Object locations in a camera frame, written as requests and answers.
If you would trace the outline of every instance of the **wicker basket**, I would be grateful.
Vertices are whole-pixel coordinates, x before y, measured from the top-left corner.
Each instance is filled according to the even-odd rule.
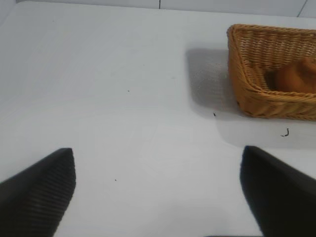
[[[258,118],[316,120],[316,94],[274,89],[274,72],[304,56],[316,57],[316,30],[232,25],[229,74],[238,104]]]

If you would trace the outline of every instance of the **white wall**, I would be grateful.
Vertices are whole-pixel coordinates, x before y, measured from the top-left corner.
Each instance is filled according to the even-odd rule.
[[[161,0],[162,9],[297,16],[305,0]]]
[[[300,17],[316,18],[316,0],[308,0],[306,2]]]
[[[37,1],[159,8],[159,0],[37,0]]]
[[[0,25],[4,22],[6,17],[15,5],[15,0],[0,0]]]

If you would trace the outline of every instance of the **bread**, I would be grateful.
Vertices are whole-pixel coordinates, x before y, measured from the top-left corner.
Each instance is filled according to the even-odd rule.
[[[316,93],[316,59],[304,57],[279,69],[275,85],[283,92]]]

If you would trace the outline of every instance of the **table surface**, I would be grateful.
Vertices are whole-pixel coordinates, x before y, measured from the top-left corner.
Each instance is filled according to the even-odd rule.
[[[316,27],[306,18],[17,4],[0,26],[0,180],[72,147],[77,187],[57,237],[259,235],[239,183],[244,146],[316,177],[316,126],[238,110],[227,76],[234,23]]]

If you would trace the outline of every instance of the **white tabletop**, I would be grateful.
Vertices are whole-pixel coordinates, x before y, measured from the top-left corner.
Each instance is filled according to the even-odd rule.
[[[17,4],[0,26],[0,180],[72,147],[77,187],[57,237],[259,235],[239,183],[243,147],[316,177],[316,124],[239,112],[226,66],[234,23],[316,27],[306,18]]]

